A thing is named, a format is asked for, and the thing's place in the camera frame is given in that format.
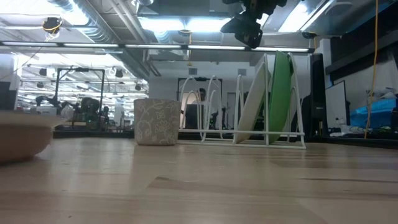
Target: white wire rack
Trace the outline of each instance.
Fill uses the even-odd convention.
[[[222,130],[222,123],[221,123],[221,88],[216,84],[217,77],[212,76],[210,79],[207,92],[210,92],[211,85],[214,84],[216,87],[216,90],[213,90],[211,92],[210,98],[206,99],[206,103],[204,106],[204,111],[202,111],[201,106],[197,106],[197,116],[198,116],[198,129],[183,129],[184,124],[185,124],[185,119],[183,119],[182,124],[180,125],[179,132],[180,133],[200,133],[201,141],[178,141],[179,144],[193,144],[193,145],[204,145],[204,146],[239,146],[239,147],[271,147],[271,148],[281,148],[281,149],[306,149],[305,143],[304,143],[304,131],[303,131],[303,120],[302,120],[302,113],[301,113],[301,103],[300,103],[300,91],[299,91],[299,82],[297,80],[297,74],[296,74],[296,64],[294,61],[294,56],[289,53],[290,58],[292,59],[293,63],[293,69],[294,69],[294,83],[293,86],[291,87],[291,96],[294,94],[295,100],[296,100],[296,107],[297,107],[297,126],[298,126],[298,131],[297,132],[277,132],[277,131],[269,131],[269,96],[268,94],[265,94],[265,99],[264,99],[264,117],[265,117],[265,122],[264,122],[264,130],[263,131],[239,131],[239,130]],[[265,71],[268,71],[268,63],[267,63],[267,55],[264,54],[264,61],[261,66],[265,66]],[[189,80],[194,80],[196,81],[193,77],[189,77],[185,80],[185,83],[182,86],[181,90],[181,95],[184,94],[185,90],[185,85]],[[266,93],[268,93],[268,78],[266,77]],[[211,102],[213,102],[213,97],[215,94],[218,93],[218,117],[217,120],[218,122],[218,129],[217,130],[210,130],[210,105]],[[239,110],[239,105],[240,103],[240,109],[241,109],[241,114],[243,114],[243,107],[244,107],[244,101],[243,101],[243,80],[242,76],[238,75],[237,82],[236,82],[236,97],[235,97],[235,115],[234,115],[234,128],[238,128],[238,110]],[[197,91],[189,91],[188,92],[188,97],[185,100],[185,106],[188,103],[188,98],[191,94],[194,94],[197,102],[199,102]],[[291,108],[289,109],[289,117],[287,119],[289,130],[291,130],[291,122],[290,122],[290,113],[291,113]],[[215,139],[215,138],[207,138],[206,133],[219,133],[220,138]],[[243,143],[236,143],[236,134],[239,133],[246,133],[246,134],[260,134],[264,136],[263,141],[253,141],[250,140],[250,143],[254,142],[255,144],[246,144],[245,142]],[[233,138],[232,139],[224,139],[223,134],[232,134]],[[269,135],[270,134],[279,134],[279,135],[284,135],[287,136],[287,141],[286,142],[276,142],[275,144],[269,144]],[[290,142],[290,137],[291,136],[300,136],[300,145],[297,145],[295,142]]]

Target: wooden table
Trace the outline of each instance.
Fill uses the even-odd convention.
[[[54,140],[0,166],[0,223],[398,223],[398,151]]]

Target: wooden table surface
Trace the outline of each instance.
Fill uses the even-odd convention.
[[[398,223],[398,151],[58,139],[0,166],[0,223]]]

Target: ductwork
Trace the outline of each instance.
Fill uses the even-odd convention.
[[[107,25],[103,18],[98,14],[95,8],[87,0],[47,0],[49,3],[60,7],[64,12],[74,12],[76,7],[79,11],[76,13],[84,13],[89,19],[88,26],[96,26],[97,29],[83,29],[81,30],[87,37],[97,44],[112,44],[120,43],[119,37],[113,32],[113,30]],[[137,55],[138,58],[142,58],[141,50],[130,50]],[[115,55],[114,57],[122,61],[126,68],[130,70],[136,77],[148,80],[149,71],[144,64],[135,57],[132,56],[128,50],[123,50],[122,54]]]

